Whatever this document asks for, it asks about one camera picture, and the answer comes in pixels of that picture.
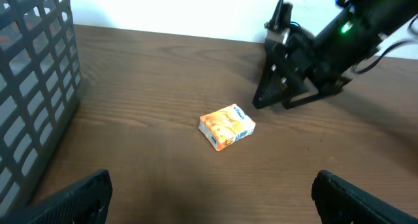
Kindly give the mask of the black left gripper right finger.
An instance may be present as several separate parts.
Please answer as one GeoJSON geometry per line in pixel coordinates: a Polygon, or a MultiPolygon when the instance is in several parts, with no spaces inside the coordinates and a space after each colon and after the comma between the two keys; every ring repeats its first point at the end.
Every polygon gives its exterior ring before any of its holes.
{"type": "Polygon", "coordinates": [[[341,177],[320,170],[313,181],[312,200],[322,223],[410,223],[413,217],[341,177]]]}

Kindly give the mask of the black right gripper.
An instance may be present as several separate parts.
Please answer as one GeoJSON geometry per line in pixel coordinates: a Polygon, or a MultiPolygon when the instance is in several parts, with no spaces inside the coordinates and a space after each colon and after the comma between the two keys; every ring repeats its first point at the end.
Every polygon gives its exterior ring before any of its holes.
{"type": "Polygon", "coordinates": [[[350,83],[350,78],[321,61],[310,49],[311,44],[299,34],[284,36],[281,42],[265,42],[266,63],[252,101],[256,109],[280,102],[285,109],[295,108],[339,94],[350,83]],[[293,101],[309,92],[306,80],[317,93],[293,101]]]}

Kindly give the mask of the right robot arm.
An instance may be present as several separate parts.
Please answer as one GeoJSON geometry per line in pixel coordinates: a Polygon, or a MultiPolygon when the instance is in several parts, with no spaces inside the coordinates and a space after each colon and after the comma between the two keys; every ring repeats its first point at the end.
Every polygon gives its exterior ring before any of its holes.
{"type": "Polygon", "coordinates": [[[290,109],[342,92],[351,69],[363,74],[378,62],[357,65],[378,52],[378,45],[417,18],[417,0],[335,0],[342,11],[316,36],[292,21],[292,4],[279,0],[265,27],[287,34],[266,41],[266,61],[252,103],[260,109],[281,103],[290,109]]]}

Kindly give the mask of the orange small box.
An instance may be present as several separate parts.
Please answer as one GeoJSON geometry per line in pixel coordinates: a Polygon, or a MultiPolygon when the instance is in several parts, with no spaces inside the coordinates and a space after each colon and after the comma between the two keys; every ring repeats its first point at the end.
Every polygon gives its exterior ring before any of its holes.
{"type": "Polygon", "coordinates": [[[199,118],[199,131],[216,151],[251,135],[256,123],[237,105],[231,104],[199,118]]]}

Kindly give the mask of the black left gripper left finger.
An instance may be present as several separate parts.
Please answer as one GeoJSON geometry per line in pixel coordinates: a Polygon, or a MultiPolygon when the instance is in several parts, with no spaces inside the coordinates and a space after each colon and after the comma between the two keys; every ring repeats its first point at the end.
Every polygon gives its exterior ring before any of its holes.
{"type": "Polygon", "coordinates": [[[101,169],[28,206],[1,218],[4,224],[106,223],[112,198],[109,171],[101,169]]]}

